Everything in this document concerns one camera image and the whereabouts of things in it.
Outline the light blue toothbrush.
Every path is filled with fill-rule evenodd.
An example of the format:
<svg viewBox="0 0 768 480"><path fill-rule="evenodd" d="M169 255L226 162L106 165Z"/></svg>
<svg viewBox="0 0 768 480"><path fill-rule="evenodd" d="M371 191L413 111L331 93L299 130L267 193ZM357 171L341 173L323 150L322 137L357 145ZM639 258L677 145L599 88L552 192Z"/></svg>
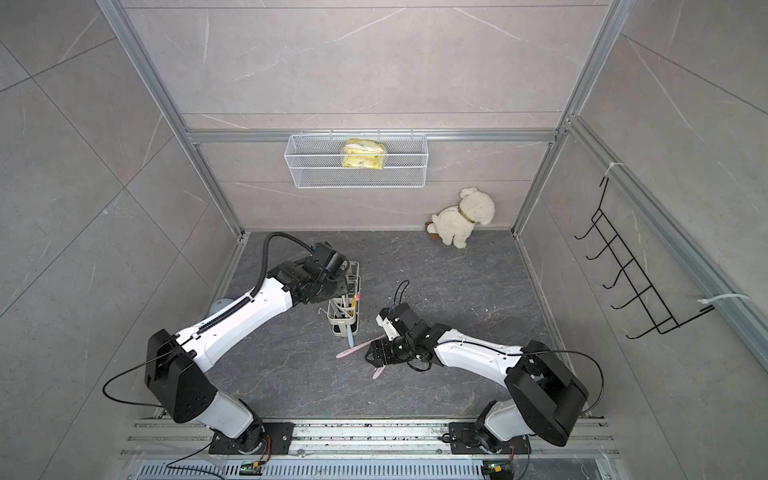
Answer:
<svg viewBox="0 0 768 480"><path fill-rule="evenodd" d="M354 346L355 346L354 334L352 332L352 326L353 326L352 324L346 325L346 335L347 335L348 345L349 345L350 349L354 348Z"/></svg>

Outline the pink toothbrush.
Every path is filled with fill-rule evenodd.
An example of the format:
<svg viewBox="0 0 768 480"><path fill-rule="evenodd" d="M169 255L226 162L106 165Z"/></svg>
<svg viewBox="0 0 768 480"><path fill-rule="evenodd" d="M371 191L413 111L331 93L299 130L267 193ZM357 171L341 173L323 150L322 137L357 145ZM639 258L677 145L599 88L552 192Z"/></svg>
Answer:
<svg viewBox="0 0 768 480"><path fill-rule="evenodd" d="M359 352L359 351L361 351L361 350L366 350L366 349L367 349L367 348L368 348L368 347L369 347L369 346L370 346L370 345L371 345L371 344L372 344L374 341L375 341L375 339L374 339L374 340L370 340L370 341L367 341L367 342L364 342L364 343L361 343L361 344L359 344L359 345L356 345L356 346L354 346L354 347L352 347L352 348L349 348L349 349L347 349L347 350L344 350L344 351L342 351L342 352L339 352L339 353L338 353L338 354L335 356L335 358L336 358L336 359L341 359L341 358L344 358L344 357L350 356L350 355L352 355L352 354L354 354L354 353L356 353L356 352Z"/></svg>
<svg viewBox="0 0 768 480"><path fill-rule="evenodd" d="M379 378L379 377L380 377L380 376L381 376L381 375L384 373L385 369L386 369L386 367L385 367L385 366L377 367L377 368L375 369L375 371L374 371L373 375L372 375L372 379L373 379L373 380L376 380L376 379L378 379L378 378Z"/></svg>

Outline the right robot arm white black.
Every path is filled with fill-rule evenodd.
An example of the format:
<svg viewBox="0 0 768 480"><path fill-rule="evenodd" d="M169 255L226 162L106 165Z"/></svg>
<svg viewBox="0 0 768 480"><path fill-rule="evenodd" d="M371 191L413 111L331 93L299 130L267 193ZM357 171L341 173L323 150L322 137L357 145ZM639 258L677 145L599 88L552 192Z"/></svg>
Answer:
<svg viewBox="0 0 768 480"><path fill-rule="evenodd" d="M512 439L530 435L565 446L589 397L586 386L541 342L505 346L442 324L377 339L365 359L376 368L458 368L506 387L511 398L489 402L471 429L469 446L487 453L498 453Z"/></svg>

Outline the cream toothbrush holder organizer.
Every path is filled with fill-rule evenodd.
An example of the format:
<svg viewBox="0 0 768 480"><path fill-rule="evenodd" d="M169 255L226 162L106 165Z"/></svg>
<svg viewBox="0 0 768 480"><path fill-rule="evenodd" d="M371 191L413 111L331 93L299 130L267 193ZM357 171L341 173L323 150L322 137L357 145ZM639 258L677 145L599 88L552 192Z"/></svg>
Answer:
<svg viewBox="0 0 768 480"><path fill-rule="evenodd" d="M332 298L328 302L327 319L332 328L332 333L338 337L345 338L346 325L352 324L352 332L356 335L359 327L359 305L352 306L352 300L355 293L360 294L360 268L359 263L351 261L348 263L345 282L347 292L339 297Z"/></svg>

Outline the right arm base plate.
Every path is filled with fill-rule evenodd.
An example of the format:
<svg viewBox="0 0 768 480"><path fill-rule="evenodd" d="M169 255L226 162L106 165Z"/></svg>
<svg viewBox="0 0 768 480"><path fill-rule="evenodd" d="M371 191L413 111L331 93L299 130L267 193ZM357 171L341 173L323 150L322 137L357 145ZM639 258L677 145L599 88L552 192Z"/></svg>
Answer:
<svg viewBox="0 0 768 480"><path fill-rule="evenodd" d="M501 441L487 431L478 429L473 422L451 422L448 431L440 439L450 445L454 455L528 454L531 450L530 442L524 436Z"/></svg>

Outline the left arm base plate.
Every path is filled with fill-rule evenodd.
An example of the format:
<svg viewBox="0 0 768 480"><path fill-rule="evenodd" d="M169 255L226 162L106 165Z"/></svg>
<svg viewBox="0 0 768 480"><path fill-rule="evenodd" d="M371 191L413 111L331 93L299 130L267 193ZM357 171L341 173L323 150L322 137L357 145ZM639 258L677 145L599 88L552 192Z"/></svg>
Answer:
<svg viewBox="0 0 768 480"><path fill-rule="evenodd" d="M215 431L208 453L212 455L287 455L293 438L292 422L266 422L249 428L236 439Z"/></svg>

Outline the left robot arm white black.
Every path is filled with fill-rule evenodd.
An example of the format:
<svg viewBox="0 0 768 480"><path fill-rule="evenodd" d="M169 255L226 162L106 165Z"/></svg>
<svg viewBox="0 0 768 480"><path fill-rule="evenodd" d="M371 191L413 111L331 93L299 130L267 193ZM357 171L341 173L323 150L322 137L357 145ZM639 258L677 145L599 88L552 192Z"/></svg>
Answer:
<svg viewBox="0 0 768 480"><path fill-rule="evenodd" d="M274 238L291 240L309 254L267 268ZM230 349L269 320L300 304L322 303L351 292L349 261L326 242L312 246L282 232L268 234L255 286L195 325L175 334L162 329L147 343L144 380L161 407L179 423L198 422L242 453L261 446L262 420L243 401L220 391L206 373Z"/></svg>

